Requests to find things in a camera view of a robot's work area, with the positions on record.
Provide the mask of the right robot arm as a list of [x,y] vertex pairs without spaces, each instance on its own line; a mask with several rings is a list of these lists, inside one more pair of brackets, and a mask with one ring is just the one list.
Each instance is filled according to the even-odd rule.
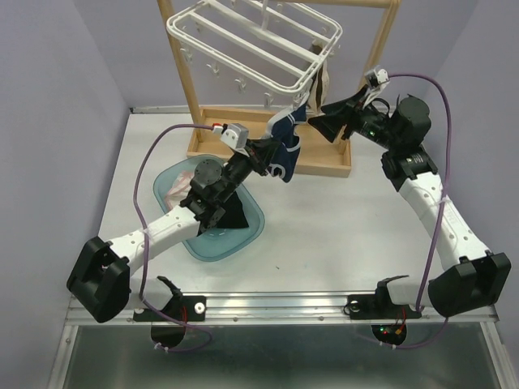
[[366,88],[350,98],[322,107],[309,119],[328,141],[359,134],[384,148],[385,177],[410,205],[431,237],[442,273],[429,279],[394,276],[381,280],[372,296],[357,298],[351,313],[357,318],[390,318],[400,308],[431,307],[450,318],[494,305],[504,288],[511,262],[493,253],[472,231],[445,193],[441,177],[422,146],[431,128],[428,105],[415,96],[397,103],[392,114],[365,102]]

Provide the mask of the navy blue underwear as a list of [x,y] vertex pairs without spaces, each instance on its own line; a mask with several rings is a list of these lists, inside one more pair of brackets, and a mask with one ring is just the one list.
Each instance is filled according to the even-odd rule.
[[297,134],[297,126],[306,122],[305,103],[295,109],[291,106],[283,109],[267,121],[263,138],[272,138],[281,143],[270,161],[268,172],[285,183],[292,179],[301,151],[301,139]]

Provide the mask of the white pink underwear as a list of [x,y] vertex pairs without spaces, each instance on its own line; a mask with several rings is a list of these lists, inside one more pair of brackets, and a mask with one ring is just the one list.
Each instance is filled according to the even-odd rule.
[[193,176],[194,174],[191,171],[182,171],[175,178],[171,188],[166,192],[164,197],[165,205],[169,211],[187,197],[191,189],[191,179]]

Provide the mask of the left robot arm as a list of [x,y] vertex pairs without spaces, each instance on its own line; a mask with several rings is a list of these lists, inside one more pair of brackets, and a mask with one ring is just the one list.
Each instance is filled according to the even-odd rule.
[[266,175],[280,145],[274,139],[248,139],[244,151],[235,152],[225,164],[199,162],[186,198],[161,218],[108,242],[100,237],[86,241],[67,289],[97,322],[110,321],[130,300],[131,277],[146,271],[154,256],[210,229],[248,226],[236,191],[251,173]]

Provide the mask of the black underwear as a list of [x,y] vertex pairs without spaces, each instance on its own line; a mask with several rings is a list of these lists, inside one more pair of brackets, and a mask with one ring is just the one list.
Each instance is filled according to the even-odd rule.
[[200,228],[209,229],[246,229],[249,227],[243,210],[242,201],[233,193],[224,203],[210,205],[201,219]]

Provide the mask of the grey underwear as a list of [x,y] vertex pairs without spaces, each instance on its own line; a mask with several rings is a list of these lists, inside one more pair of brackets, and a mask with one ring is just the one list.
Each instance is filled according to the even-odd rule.
[[307,100],[307,107],[314,115],[322,114],[321,108],[328,96],[329,84],[328,61],[324,60],[322,66],[312,77],[310,94]]

